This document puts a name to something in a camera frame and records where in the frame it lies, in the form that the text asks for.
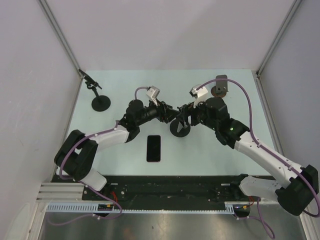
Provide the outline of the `black tripod phone stand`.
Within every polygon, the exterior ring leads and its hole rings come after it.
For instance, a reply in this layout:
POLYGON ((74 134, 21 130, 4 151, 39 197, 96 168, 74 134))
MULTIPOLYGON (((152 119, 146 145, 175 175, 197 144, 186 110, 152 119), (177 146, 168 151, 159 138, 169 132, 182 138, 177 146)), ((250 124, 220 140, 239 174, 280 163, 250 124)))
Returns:
POLYGON ((169 130, 171 132, 172 135, 174 135, 177 138, 184 138, 186 137, 190 131, 191 131, 191 127, 189 128, 183 128, 181 125, 181 120, 182 117, 176 117, 169 126, 169 130))

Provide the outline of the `pink phone black screen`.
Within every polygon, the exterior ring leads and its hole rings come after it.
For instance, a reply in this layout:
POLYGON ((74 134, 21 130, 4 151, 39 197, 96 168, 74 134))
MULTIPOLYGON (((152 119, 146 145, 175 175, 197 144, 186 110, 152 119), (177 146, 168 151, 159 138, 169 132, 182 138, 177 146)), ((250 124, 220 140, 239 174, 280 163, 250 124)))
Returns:
POLYGON ((149 135, 147 137, 146 161, 158 163, 161 161, 161 136, 149 135))

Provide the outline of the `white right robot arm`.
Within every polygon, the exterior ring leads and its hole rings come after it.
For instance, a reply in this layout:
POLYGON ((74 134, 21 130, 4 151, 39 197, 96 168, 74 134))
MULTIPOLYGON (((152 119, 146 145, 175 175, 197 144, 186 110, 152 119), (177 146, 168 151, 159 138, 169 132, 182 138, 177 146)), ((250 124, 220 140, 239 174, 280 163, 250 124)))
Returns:
POLYGON ((198 105, 185 104, 179 107, 177 120, 183 127, 202 124, 213 130, 222 145, 246 155, 273 177, 239 175, 230 188, 235 200, 262 197, 278 202, 294 216, 304 213, 312 201, 320 202, 318 171, 312 165, 302 167, 265 146, 249 127, 230 117, 222 98, 212 97, 198 105))

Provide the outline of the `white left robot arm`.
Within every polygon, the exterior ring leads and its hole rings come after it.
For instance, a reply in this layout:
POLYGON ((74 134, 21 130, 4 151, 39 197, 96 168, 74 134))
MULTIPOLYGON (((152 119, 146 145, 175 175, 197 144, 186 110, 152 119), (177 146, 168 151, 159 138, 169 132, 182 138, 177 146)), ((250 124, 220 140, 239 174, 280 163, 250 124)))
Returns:
POLYGON ((163 101, 150 101, 149 106, 144 106, 141 100, 135 99, 128 104, 124 116, 116 121, 113 128, 92 134, 73 130, 54 157, 54 163, 60 168, 60 177, 81 182, 92 188, 98 199, 107 199, 111 188, 107 179, 93 168, 96 153, 132 141, 140 133, 140 126, 153 119, 168 124, 178 114, 178 110, 163 101))

